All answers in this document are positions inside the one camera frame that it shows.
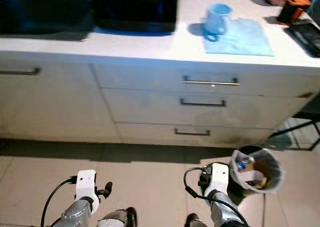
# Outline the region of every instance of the drawer handle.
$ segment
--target drawer handle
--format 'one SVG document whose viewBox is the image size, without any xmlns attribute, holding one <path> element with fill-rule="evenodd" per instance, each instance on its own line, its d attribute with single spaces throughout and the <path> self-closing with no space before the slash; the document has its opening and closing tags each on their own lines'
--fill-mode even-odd
<svg viewBox="0 0 320 227">
<path fill-rule="evenodd" d="M 205 80 L 189 80 L 187 75 L 183 76 L 183 83 L 185 84 L 199 84 L 199 85 L 214 85 L 214 86 L 239 86 L 237 78 L 233 78 L 232 82 L 215 82 Z"/>
<path fill-rule="evenodd" d="M 0 70 L 0 75 L 36 76 L 40 72 L 41 68 L 35 67 L 31 71 Z"/>
<path fill-rule="evenodd" d="M 175 135 L 181 135 L 181 136 L 210 136 L 210 130 L 206 130 L 205 133 L 185 133 L 185 132 L 179 132 L 177 128 L 174 129 Z"/>
<path fill-rule="evenodd" d="M 185 99 L 181 98 L 180 99 L 180 105 L 182 106 L 207 106 L 207 107 L 226 107 L 226 101 L 221 100 L 221 103 L 189 103 L 185 102 Z"/>
</svg>

